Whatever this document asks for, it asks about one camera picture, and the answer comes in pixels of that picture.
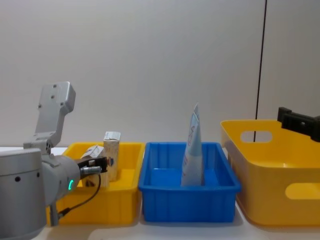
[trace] blue plastic tray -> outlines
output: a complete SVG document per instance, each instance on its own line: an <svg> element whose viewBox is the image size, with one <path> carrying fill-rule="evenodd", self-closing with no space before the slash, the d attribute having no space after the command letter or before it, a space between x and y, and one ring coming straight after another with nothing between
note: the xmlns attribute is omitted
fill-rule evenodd
<svg viewBox="0 0 320 240"><path fill-rule="evenodd" d="M202 143L204 186L180 186L186 143L146 144L138 187L148 222L232 222L241 185L219 143Z"/></svg>

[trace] black bracket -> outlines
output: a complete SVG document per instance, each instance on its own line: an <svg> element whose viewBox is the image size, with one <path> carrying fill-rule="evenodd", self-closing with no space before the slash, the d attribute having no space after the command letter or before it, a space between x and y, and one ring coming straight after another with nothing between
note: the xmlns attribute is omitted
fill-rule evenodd
<svg viewBox="0 0 320 240"><path fill-rule="evenodd" d="M279 107L277 120L282 123L283 129L308 135L313 141L320 142L320 116L306 116Z"/></svg>
<svg viewBox="0 0 320 240"><path fill-rule="evenodd" d="M76 159L75 162L78 164L79 169L83 167L101 167L101 173L106 173L108 171L107 158L105 156ZM87 176L88 175L81 174L80 178L84 179Z"/></svg>

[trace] basket handle hole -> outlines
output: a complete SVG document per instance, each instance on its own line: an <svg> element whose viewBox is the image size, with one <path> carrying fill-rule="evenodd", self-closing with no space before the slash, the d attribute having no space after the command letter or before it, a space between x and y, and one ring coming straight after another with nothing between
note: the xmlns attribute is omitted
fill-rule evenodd
<svg viewBox="0 0 320 240"><path fill-rule="evenodd" d="M269 143L272 140L270 131L244 131L241 134L241 140L244 143L253 143L254 136L256 143Z"/></svg>
<svg viewBox="0 0 320 240"><path fill-rule="evenodd" d="M285 195L291 200L320 200L320 183L293 183L285 189Z"/></svg>

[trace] white table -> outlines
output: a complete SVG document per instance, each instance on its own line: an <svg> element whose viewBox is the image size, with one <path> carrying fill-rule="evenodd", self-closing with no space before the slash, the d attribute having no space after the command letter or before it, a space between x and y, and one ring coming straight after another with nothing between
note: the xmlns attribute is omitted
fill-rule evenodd
<svg viewBox="0 0 320 240"><path fill-rule="evenodd" d="M21 147L0 147L0 151ZM52 149L55 155L66 148ZM35 240L320 240L319 228L259 228L248 223L236 206L233 223L147 223L131 226L67 225L46 227Z"/></svg>

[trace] yellow plastic tray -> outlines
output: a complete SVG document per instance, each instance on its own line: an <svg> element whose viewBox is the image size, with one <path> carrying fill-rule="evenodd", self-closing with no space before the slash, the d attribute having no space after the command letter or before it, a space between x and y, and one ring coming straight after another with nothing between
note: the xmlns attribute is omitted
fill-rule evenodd
<svg viewBox="0 0 320 240"><path fill-rule="evenodd" d="M262 226L320 226L320 143L276 120L228 120L221 127L246 218ZM268 131L272 140L243 142L247 131Z"/></svg>
<svg viewBox="0 0 320 240"><path fill-rule="evenodd" d="M103 146L102 142L76 142L71 144L63 155L80 159L85 151L93 145ZM118 153L117 181L109 183L108 188L101 188L91 201L70 211L60 219L60 224L131 224L137 216L141 195L138 192L138 181L145 151L144 143L121 142ZM94 192L95 187L77 188L57 202L57 210L72 207L86 199Z"/></svg>

